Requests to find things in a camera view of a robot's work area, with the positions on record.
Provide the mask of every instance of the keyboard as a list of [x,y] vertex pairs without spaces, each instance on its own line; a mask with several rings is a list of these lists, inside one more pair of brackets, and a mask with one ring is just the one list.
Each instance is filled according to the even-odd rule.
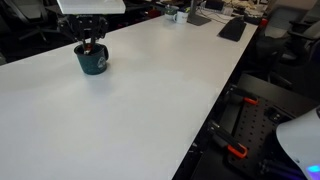
[[246,25],[247,24],[242,19],[234,18],[224,26],[220,31],[219,36],[232,41],[239,41]]

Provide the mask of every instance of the robotic arm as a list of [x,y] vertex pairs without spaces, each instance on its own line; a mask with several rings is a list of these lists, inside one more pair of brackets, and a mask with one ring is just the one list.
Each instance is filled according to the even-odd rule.
[[109,27],[106,14],[125,12],[122,0],[58,0],[58,4],[65,15],[58,20],[60,32],[82,43],[85,54],[90,53],[98,39],[105,37]]

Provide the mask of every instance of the mug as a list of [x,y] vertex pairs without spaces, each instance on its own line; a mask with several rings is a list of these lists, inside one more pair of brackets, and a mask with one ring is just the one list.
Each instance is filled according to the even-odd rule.
[[177,6],[166,6],[165,14],[164,16],[168,20],[172,20],[173,15],[177,14],[179,7]]
[[96,75],[103,73],[107,69],[109,53],[105,45],[95,44],[90,54],[84,54],[83,46],[79,45],[74,49],[74,52],[84,73]]
[[173,15],[173,21],[179,24],[187,23],[189,13],[178,11]]

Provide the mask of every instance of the dark green mug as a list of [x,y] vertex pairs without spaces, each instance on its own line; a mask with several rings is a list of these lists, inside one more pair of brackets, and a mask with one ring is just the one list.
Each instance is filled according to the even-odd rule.
[[90,54],[84,54],[82,45],[74,48],[78,56],[81,68],[84,73],[89,75],[101,74],[107,69],[107,60],[109,58],[108,49],[105,45],[95,44]]

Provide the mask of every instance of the white cup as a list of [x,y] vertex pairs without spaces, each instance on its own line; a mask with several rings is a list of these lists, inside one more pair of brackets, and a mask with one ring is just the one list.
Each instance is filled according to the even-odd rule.
[[178,11],[177,14],[173,15],[173,21],[179,24],[187,23],[189,13]]

